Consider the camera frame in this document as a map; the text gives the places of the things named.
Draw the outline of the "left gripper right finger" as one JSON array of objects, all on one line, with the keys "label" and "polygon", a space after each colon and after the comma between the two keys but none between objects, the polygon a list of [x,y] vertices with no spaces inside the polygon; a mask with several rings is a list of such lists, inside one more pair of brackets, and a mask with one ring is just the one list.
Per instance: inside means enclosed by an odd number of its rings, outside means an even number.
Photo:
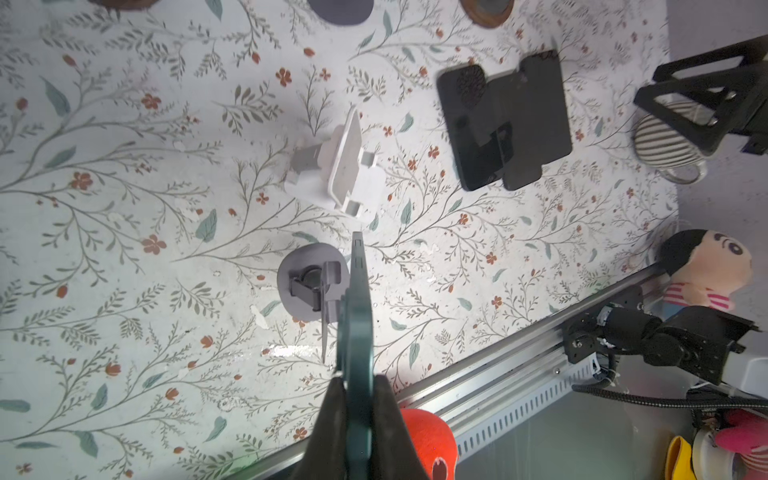
[{"label": "left gripper right finger", "polygon": [[373,443],[370,465],[375,480],[427,480],[401,409],[384,375],[373,379]]}]

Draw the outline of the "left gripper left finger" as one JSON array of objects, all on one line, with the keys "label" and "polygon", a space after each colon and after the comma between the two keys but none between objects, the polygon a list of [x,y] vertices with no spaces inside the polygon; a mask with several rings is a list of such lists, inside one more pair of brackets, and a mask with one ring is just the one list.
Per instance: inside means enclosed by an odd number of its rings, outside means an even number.
[{"label": "left gripper left finger", "polygon": [[291,474],[296,480],[339,480],[346,473],[348,408],[341,378],[333,378],[301,461]]}]

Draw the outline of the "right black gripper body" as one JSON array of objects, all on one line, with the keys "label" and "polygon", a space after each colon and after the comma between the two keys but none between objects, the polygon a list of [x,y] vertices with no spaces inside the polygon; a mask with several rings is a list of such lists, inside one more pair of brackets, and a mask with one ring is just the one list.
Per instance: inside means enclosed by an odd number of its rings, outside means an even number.
[{"label": "right black gripper body", "polygon": [[[686,78],[682,70],[739,58],[737,66]],[[681,134],[704,154],[713,154],[728,134],[744,136],[744,153],[767,153],[767,37],[735,43],[658,66],[653,83],[640,88],[634,104]],[[711,110],[705,124],[675,113],[656,99],[679,94]]]}]

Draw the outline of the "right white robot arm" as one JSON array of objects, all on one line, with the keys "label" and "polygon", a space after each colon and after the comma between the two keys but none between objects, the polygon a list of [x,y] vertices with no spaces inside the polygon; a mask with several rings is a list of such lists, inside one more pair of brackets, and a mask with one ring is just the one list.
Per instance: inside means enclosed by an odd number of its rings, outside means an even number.
[{"label": "right white robot arm", "polygon": [[[767,151],[767,40],[756,37],[659,66],[635,103],[645,115],[634,132],[638,159],[665,179],[692,167],[699,177],[728,135],[746,138],[744,151]],[[752,278],[749,250],[733,236],[705,229],[675,233],[660,247],[669,276],[661,312],[605,303],[563,326],[568,360],[603,355],[598,381],[578,391],[625,403],[670,409],[765,409],[767,335],[732,312],[731,297]],[[733,397],[661,399],[611,389],[620,357],[636,355],[676,367]]]}]

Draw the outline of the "phone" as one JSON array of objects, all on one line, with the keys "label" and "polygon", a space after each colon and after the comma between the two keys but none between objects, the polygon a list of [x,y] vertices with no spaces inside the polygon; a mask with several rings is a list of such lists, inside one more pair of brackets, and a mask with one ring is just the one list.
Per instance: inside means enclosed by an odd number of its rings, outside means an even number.
[{"label": "phone", "polygon": [[373,447],[374,332],[364,238],[359,231],[352,237],[349,273],[337,342],[337,367],[346,395],[346,477],[367,479]]},{"label": "phone", "polygon": [[508,191],[538,181],[543,166],[572,152],[569,117],[558,52],[522,59],[515,71],[489,83],[490,144],[496,176]]},{"label": "phone", "polygon": [[513,157],[512,124],[500,112],[484,70],[446,70],[437,90],[462,188],[475,191],[500,180]]}]

